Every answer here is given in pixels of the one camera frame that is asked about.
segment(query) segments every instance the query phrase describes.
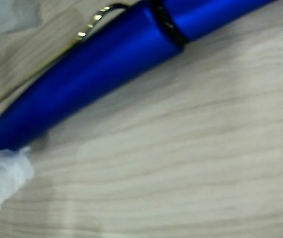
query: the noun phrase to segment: gold pen clip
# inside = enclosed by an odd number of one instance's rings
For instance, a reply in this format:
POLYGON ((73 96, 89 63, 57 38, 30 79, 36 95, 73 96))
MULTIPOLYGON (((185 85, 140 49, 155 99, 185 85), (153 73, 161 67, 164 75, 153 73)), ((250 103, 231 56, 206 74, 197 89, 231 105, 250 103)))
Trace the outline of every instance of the gold pen clip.
POLYGON ((87 40, 89 34, 93 30, 93 28, 96 26, 96 24, 109 12, 116 10, 116 9, 127 9, 129 7, 128 4, 125 3, 114 3, 107 6, 102 7, 99 9, 94 16, 91 18, 89 23, 86 25, 86 27, 78 32, 76 34, 76 37, 74 38, 74 41, 70 43, 68 47, 66 47, 65 50, 63 50, 61 53, 55 55, 51 60, 44 63, 41 67, 33 71, 31 74, 29 74, 27 77, 22 79, 20 82, 18 82, 13 87, 9 88, 4 94, 0 96, 0 104, 4 102, 6 99, 8 99, 15 91, 17 91, 19 88, 24 86, 25 84, 31 82, 33 78, 35 78, 38 75, 43 74, 48 69, 50 69, 52 66, 54 66, 57 62, 59 62, 63 57, 65 57, 68 52, 75 47, 78 44, 81 44, 85 40, 87 40))

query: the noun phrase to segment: wood grain surface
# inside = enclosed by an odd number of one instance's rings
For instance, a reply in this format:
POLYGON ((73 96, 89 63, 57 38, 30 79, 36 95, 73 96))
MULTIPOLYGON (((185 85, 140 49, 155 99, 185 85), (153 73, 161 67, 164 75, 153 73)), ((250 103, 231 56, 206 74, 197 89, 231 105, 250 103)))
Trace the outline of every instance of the wood grain surface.
MULTIPOLYGON (((0 94, 108 3, 40 2, 40 29, 0 36, 0 94)), ((36 177, 3 205, 0 238, 283 238, 283 0, 32 148, 36 177)))

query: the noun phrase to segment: pen cap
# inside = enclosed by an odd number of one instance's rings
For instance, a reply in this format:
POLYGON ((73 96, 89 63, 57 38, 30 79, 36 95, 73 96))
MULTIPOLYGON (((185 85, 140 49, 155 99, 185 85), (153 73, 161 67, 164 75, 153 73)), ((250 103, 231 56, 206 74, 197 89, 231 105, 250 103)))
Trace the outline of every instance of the pen cap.
POLYGON ((68 116, 181 52, 140 1, 73 49, 0 116, 0 150, 17 150, 68 116))

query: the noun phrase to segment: light wood surface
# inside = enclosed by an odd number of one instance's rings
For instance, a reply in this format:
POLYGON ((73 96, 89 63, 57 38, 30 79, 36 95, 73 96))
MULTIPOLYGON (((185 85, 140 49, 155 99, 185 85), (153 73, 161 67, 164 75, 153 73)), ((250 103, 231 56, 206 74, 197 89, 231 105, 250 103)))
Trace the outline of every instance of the light wood surface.
MULTIPOLYGON (((42 0, 40 29, 0 36, 0 94, 106 3, 42 0)), ((283 0, 69 118, 31 158, 0 238, 283 238, 283 0)))

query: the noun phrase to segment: blue pen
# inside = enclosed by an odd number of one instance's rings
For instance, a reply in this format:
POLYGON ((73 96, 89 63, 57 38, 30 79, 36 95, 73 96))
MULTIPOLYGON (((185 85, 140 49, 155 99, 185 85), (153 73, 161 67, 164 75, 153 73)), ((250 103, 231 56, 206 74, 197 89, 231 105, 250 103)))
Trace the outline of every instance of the blue pen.
POLYGON ((275 0, 141 0, 73 47, 0 116, 0 150, 18 150, 79 109, 275 0))

